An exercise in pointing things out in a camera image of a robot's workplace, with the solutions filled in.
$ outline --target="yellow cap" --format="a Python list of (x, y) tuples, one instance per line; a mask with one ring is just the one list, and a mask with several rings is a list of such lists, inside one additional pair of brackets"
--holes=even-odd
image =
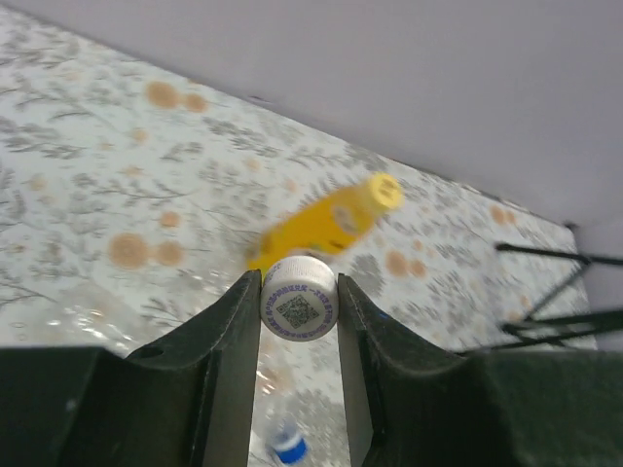
[(400, 207), (404, 201), (398, 180), (388, 173), (375, 173), (362, 188), (367, 207), (377, 215)]

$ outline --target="floral tablecloth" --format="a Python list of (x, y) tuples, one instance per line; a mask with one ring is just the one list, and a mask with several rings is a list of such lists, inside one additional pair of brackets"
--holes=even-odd
[[(571, 268), (497, 256), (496, 241), (573, 250), (573, 237), (458, 183), (10, 10), (0, 9), (0, 37), (6, 345), (36, 343), (32, 323), (86, 281), (165, 332), (192, 314), (172, 305), (181, 269), (209, 265), (233, 280), (258, 232), (378, 170), (400, 180), (406, 204), (332, 267), (426, 339), (497, 341), (498, 321), (519, 318)], [(585, 306), (578, 285), (549, 311)], [(335, 330), (283, 346), (306, 465), (348, 465)], [(250, 465), (264, 463), (255, 454)]]

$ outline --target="white bottle cap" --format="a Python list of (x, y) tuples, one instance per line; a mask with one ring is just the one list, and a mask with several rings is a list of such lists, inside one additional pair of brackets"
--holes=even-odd
[(335, 274), (311, 256), (290, 256), (267, 272), (260, 314), (264, 324), (289, 341), (312, 341), (338, 320)]

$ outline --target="blue bottle cap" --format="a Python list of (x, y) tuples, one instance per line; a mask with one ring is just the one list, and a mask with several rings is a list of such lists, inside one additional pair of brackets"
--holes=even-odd
[(290, 464), (296, 464), (297, 462), (302, 460), (303, 457), (305, 457), (305, 454), (307, 453), (307, 451), (308, 451), (308, 447), (305, 444), (305, 440), (303, 438), (300, 438), (299, 443), (296, 444), (294, 447), (288, 450), (276, 450), (275, 449), (275, 454), (277, 455), (277, 457), (279, 458), (281, 462), (283, 462), (284, 464), (290, 465)]

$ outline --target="clear plastic bottle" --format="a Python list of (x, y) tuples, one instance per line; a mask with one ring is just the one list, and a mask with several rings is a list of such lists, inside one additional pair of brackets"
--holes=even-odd
[(303, 460), (307, 445), (292, 414), (294, 381), (275, 338), (262, 336), (258, 354), (252, 434), (268, 457), (283, 464)]

